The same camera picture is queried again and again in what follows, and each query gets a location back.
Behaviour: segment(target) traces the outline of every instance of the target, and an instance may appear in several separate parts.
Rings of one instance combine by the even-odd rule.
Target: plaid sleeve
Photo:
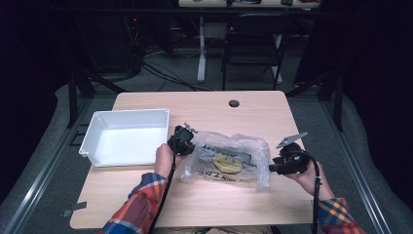
[[[325,233],[329,234],[365,234],[350,215],[345,198],[319,202],[319,225]]]
[[[128,196],[129,200],[97,233],[147,233],[167,183],[161,175],[142,175],[140,184]]]

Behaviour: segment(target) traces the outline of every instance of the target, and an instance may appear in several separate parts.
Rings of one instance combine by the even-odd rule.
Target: hand
[[[176,155],[175,164],[179,164],[186,156]],[[168,178],[173,162],[173,152],[166,143],[161,144],[156,150],[155,173]]]
[[[335,196],[331,191],[330,185],[328,185],[328,181],[325,177],[322,165],[319,162],[317,162],[317,164],[319,165],[319,177],[321,178],[319,186],[319,199],[322,201],[334,198]],[[305,173],[290,174],[285,176],[298,182],[304,188],[304,190],[306,190],[308,193],[314,196],[316,184],[316,171],[314,168],[313,161],[310,161],[307,171]]]

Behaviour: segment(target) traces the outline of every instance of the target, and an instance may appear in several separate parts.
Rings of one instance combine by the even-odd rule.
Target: white plastic tray
[[[97,111],[79,154],[95,167],[153,165],[168,126],[169,109]]]

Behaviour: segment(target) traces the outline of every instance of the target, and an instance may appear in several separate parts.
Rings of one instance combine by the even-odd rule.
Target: plastic bag
[[[270,148],[259,137],[224,136],[214,132],[198,132],[196,145],[188,155],[181,175],[183,182],[198,177],[221,181],[256,182],[257,191],[270,188]]]

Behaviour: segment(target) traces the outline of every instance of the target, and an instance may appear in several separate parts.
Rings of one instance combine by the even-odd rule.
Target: black curtain
[[[355,1],[324,2],[324,11],[359,15],[317,21],[295,82],[341,69],[344,94],[357,107],[373,162],[413,210],[413,154],[409,151],[413,143],[413,4],[409,0],[351,2]]]
[[[56,109],[55,91],[67,84],[73,59],[90,67],[61,16],[44,1],[0,2],[0,202],[30,160]]]

